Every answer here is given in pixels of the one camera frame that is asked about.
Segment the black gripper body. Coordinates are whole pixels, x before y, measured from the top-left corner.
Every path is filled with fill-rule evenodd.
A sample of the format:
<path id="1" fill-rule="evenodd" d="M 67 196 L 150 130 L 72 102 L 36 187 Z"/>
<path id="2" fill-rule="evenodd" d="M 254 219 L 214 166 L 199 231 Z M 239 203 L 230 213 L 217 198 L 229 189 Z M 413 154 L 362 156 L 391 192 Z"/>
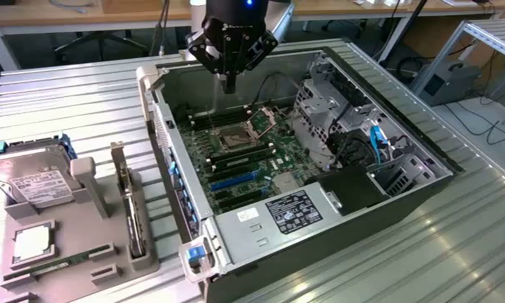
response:
<path id="1" fill-rule="evenodd" d="M 266 30 L 267 1 L 206 0 L 202 30 L 207 37 L 222 35 L 222 27 L 261 35 Z"/>

